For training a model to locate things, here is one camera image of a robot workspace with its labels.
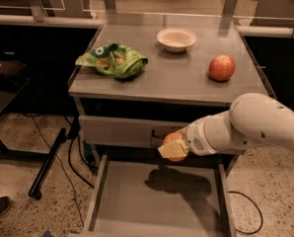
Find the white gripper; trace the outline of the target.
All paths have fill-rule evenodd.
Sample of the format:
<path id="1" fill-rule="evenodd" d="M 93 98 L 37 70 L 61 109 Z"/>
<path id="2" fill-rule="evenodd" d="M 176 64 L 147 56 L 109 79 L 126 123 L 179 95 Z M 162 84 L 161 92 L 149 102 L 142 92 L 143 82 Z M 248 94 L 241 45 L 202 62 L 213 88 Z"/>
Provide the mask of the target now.
<path id="1" fill-rule="evenodd" d="M 205 134 L 205 122 L 207 118 L 200 118 L 189 126 L 182 127 L 176 132 L 185 135 L 189 150 L 198 156 L 212 155 L 216 150 L 210 145 Z M 180 159 L 187 156 L 184 142 L 181 139 L 174 139 L 163 143 L 159 148 L 161 156 L 166 159 Z"/>

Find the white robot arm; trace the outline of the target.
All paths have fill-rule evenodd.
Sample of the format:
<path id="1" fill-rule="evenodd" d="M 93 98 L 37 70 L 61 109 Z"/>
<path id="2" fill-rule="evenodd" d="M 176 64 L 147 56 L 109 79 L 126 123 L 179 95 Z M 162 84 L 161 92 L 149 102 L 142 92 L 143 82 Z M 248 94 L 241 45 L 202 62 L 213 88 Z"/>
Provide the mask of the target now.
<path id="1" fill-rule="evenodd" d="M 190 152 L 204 156 L 264 145 L 294 153 L 294 112 L 267 95 L 248 93 L 229 110 L 168 134 L 158 151 L 163 158 L 182 160 Z"/>

